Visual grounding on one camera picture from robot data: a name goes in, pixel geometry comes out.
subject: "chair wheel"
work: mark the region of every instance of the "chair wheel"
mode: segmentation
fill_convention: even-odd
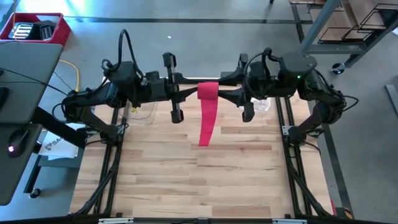
[[[346,69],[346,66],[344,65],[344,63],[335,63],[332,67],[331,67],[331,72],[333,72],[335,75],[340,75],[344,72],[344,70]]]
[[[32,193],[30,193],[29,198],[37,198],[42,191],[37,188],[33,188]]]

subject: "gray floor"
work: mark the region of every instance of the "gray floor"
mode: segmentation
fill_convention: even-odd
[[[287,0],[276,0],[272,7],[263,0],[119,0],[112,4],[104,0],[22,0],[18,10],[123,18],[293,19]],[[302,19],[309,18],[304,7],[300,7],[299,11]],[[177,56],[177,70],[188,77],[217,77],[222,71],[233,70],[241,52],[251,55],[262,51],[264,47],[272,47],[276,55],[281,55],[299,46],[294,25],[69,25],[73,33],[62,58],[80,68],[81,87],[95,87],[100,83],[102,72],[99,64],[103,58],[116,60],[117,39],[121,29],[129,31],[137,61],[143,71],[159,70],[164,74],[161,55],[170,51]],[[129,60],[127,46],[123,49],[124,60]],[[317,56],[318,69],[327,79],[344,94],[361,100],[358,106],[347,111],[331,126],[353,212],[358,219],[398,223],[398,173],[395,172],[398,158],[395,129],[398,119],[384,90],[384,85],[398,75],[397,49],[398,37],[388,35],[353,68],[340,76],[330,75],[328,70],[335,62],[344,62],[346,55]],[[276,72],[277,67],[273,65],[271,70]],[[74,88],[76,77],[72,68],[60,64],[56,71]],[[67,91],[57,77],[52,78],[51,84]],[[60,100],[61,95],[49,90],[40,105],[50,109]],[[323,151],[322,161],[330,194],[338,205],[340,201],[333,171],[322,138],[319,145]],[[32,158],[12,202],[0,208],[0,220],[67,214],[77,170],[42,170],[37,186],[43,193],[32,200],[22,194],[22,189],[33,161]]]

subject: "computer mouse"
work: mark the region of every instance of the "computer mouse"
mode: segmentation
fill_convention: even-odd
[[[25,151],[25,142],[28,130],[18,129],[14,131],[8,139],[8,156],[19,157]]]

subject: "wooden work surface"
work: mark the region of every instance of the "wooden work surface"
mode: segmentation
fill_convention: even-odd
[[[291,102],[295,121],[300,123],[309,115],[307,102],[297,94]],[[239,108],[219,98],[208,147],[198,146],[201,109],[197,94],[181,107],[185,121],[180,124],[171,123],[169,101],[158,103],[152,124],[129,121],[112,214],[165,218],[283,218],[292,214],[275,99],[271,98],[268,112],[257,113],[250,123],[244,123]],[[110,122],[112,110],[97,106],[95,113]],[[331,212],[319,152],[308,146],[301,149],[308,187]],[[97,187],[104,151],[102,144],[86,147],[71,212],[81,208]],[[304,211],[299,190],[298,197]]]

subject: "red cloth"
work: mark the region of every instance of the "red cloth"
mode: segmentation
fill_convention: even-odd
[[[201,104],[199,146],[208,146],[217,117],[218,82],[199,83],[198,99]]]

